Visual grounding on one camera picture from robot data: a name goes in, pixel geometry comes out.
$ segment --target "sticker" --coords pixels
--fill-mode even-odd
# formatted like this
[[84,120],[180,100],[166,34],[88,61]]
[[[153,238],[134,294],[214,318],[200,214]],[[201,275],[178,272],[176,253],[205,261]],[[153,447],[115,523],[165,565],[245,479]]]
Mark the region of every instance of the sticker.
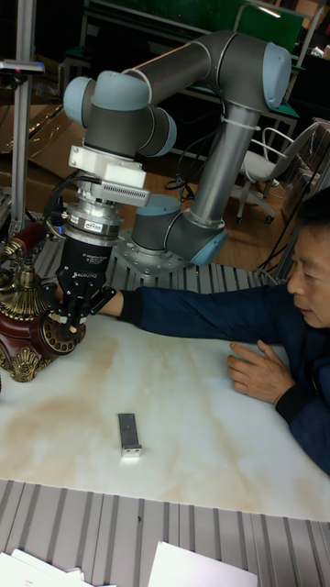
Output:
[[92,230],[93,232],[102,232],[103,225],[85,220],[83,227],[86,228],[86,230]]

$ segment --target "man's hand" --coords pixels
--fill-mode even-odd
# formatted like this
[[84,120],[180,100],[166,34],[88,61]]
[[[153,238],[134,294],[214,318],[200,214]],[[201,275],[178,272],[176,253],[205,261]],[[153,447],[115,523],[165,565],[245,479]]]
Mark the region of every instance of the man's hand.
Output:
[[283,361],[262,340],[258,341],[258,348],[264,357],[237,342],[233,342],[230,348],[243,359],[233,355],[227,359],[228,374],[233,378],[238,392],[276,404],[295,384]]

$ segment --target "blue joint cap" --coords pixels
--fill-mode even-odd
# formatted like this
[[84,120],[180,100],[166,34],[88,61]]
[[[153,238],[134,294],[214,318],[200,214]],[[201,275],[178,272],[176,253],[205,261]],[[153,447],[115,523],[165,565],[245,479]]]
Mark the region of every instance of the blue joint cap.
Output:
[[132,75],[102,72],[97,78],[92,104],[104,110],[141,110],[149,103],[149,88]]
[[165,110],[163,110],[163,112],[165,112],[165,114],[169,120],[169,134],[168,134],[167,139],[166,139],[165,143],[163,144],[162,148],[159,150],[158,153],[155,153],[155,155],[153,155],[153,157],[161,157],[161,155],[165,155],[166,153],[168,153],[169,150],[171,150],[171,148],[174,146],[175,141],[177,139],[177,127],[176,127],[176,124],[175,124],[173,118]]
[[196,253],[190,263],[204,267],[213,261],[216,255],[220,252],[222,247],[225,245],[228,239],[228,233],[226,230],[220,232],[216,237],[213,237],[210,242],[207,243],[201,250]]
[[64,112],[74,122],[83,127],[83,97],[92,78],[76,77],[64,92]]
[[283,47],[268,43],[262,63],[262,82],[268,108],[277,108],[285,95],[291,75],[290,53]]
[[165,216],[173,212],[179,212],[181,204],[172,195],[151,194],[146,206],[137,209],[138,216]]

